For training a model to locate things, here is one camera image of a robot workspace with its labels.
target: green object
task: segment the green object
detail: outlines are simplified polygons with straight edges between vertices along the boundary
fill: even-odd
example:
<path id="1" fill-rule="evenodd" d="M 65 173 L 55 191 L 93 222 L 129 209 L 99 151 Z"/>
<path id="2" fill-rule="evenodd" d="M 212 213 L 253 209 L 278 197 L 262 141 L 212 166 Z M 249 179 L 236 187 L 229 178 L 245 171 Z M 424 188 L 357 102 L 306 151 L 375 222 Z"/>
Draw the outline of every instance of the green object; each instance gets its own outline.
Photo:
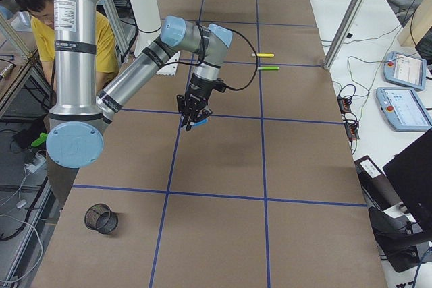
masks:
<path id="1" fill-rule="evenodd" d="M 280 67 L 258 67 L 258 70 L 279 70 Z"/>
<path id="2" fill-rule="evenodd" d="M 32 142 L 32 147 L 37 148 L 38 146 L 40 146 L 43 142 L 47 140 L 47 136 L 47 133 L 40 133 L 39 137 Z"/>

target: white table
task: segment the white table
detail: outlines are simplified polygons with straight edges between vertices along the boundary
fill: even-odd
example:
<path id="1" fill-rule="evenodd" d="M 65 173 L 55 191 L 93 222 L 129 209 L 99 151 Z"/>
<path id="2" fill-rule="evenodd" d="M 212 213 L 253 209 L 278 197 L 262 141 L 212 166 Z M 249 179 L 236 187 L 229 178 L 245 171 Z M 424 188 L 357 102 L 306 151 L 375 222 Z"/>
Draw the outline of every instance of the white table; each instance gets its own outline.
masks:
<path id="1" fill-rule="evenodd" d="M 320 30 L 321 40 L 333 40 L 351 0 L 310 1 Z M 386 0 L 365 0 L 351 27 L 350 33 L 353 36 L 351 39 L 346 39 L 346 42 L 377 38 L 391 32 L 399 25 L 399 21 Z M 390 51 L 399 51 L 406 54 L 415 53 L 414 48 L 401 47 L 398 44 L 395 35 L 400 31 L 401 28 L 396 28 L 393 32 L 382 36 L 378 40 L 366 40 L 344 45 L 330 69 L 333 81 L 339 82 L 342 86 L 353 83 L 347 68 L 349 56 L 355 56 L 365 61 L 383 61 Z M 325 52 L 327 52 L 329 47 L 325 45 L 330 45 L 330 42 L 323 42 L 323 45 Z M 360 119 L 360 129 L 358 131 L 360 140 L 357 141 L 357 148 L 353 158 L 356 160 L 364 155 L 369 155 L 378 167 L 382 168 L 395 154 L 405 149 L 422 133 L 394 131 L 381 112 L 375 96 L 375 89 L 382 86 L 395 86 L 385 81 L 382 64 L 363 63 L 356 59 L 350 59 L 350 66 L 354 80 L 367 88 L 371 87 L 371 93 L 366 103 L 365 98 L 355 98 L 351 105 L 353 113 Z M 335 84 L 336 93 L 339 92 L 339 88 Z M 349 87 L 342 94 L 352 94 L 352 89 L 353 87 Z M 364 95 L 366 93 L 365 89 L 356 85 L 356 94 Z M 432 81 L 427 80 L 426 89 L 419 92 L 418 95 L 426 107 L 432 107 Z M 389 288 L 398 288 L 399 284 L 412 281 L 416 270 L 413 268 L 396 273 L 389 262 L 384 261 L 382 265 Z M 424 264 L 421 266 L 416 288 L 430 288 L 431 283 L 432 264 Z"/>

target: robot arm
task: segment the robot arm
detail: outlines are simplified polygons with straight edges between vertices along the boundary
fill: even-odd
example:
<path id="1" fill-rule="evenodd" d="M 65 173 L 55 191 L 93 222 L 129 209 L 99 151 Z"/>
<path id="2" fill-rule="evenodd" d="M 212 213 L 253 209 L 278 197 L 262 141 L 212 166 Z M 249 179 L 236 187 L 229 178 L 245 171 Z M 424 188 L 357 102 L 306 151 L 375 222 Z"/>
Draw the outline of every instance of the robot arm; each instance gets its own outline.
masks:
<path id="1" fill-rule="evenodd" d="M 182 127 L 211 115 L 211 91 L 223 92 L 218 78 L 232 33 L 168 16 L 157 37 L 122 74 L 95 94 L 95 7 L 98 0 L 54 0 L 57 102 L 50 110 L 50 157 L 64 167 L 83 167 L 103 149 L 102 133 L 113 116 L 178 50 L 198 55 L 185 95 L 178 96 Z"/>
<path id="2" fill-rule="evenodd" d="M 182 127 L 191 127 L 211 115 L 208 100 L 211 91 L 225 91 L 218 78 L 232 40 L 232 32 L 210 24 L 208 28 L 167 16 L 160 37 L 142 50 L 141 54 L 122 74 L 114 79 L 97 97 L 103 111 L 104 122 L 110 124 L 123 105 L 178 51 L 190 51 L 200 58 L 194 67 L 185 95 L 178 95 L 178 111 Z"/>

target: tablet screen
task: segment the tablet screen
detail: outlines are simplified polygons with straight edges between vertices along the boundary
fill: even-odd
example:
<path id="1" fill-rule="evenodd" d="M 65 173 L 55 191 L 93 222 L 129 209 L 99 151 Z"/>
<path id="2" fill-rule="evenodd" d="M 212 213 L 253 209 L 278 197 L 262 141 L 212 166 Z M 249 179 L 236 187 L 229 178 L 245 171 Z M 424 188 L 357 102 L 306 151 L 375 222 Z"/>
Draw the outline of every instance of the tablet screen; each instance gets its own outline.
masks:
<path id="1" fill-rule="evenodd" d="M 399 122 L 403 126 L 428 126 L 430 125 L 425 117 L 419 103 L 413 93 L 408 89 L 387 89 L 384 90 L 389 102 L 394 108 Z"/>
<path id="2" fill-rule="evenodd" d="M 396 55 L 394 68 L 394 77 L 396 79 L 420 85 L 422 70 L 422 61 L 420 59 L 401 54 Z"/>

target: power strip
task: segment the power strip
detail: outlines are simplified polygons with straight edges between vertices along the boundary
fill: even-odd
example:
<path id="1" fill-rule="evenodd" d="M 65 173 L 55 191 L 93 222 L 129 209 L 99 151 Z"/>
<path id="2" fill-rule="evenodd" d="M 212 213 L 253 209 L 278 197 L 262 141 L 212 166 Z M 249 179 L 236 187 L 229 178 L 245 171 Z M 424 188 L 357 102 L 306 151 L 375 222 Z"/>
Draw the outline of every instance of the power strip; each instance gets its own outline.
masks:
<path id="1" fill-rule="evenodd" d="M 346 135 L 350 142 L 357 141 L 360 139 L 356 128 L 352 127 L 352 125 L 350 125 L 348 122 L 344 123 L 344 127 L 345 127 Z"/>
<path id="2" fill-rule="evenodd" d="M 351 107 L 348 99 L 337 96 L 337 105 L 339 106 L 341 114 L 351 113 Z"/>

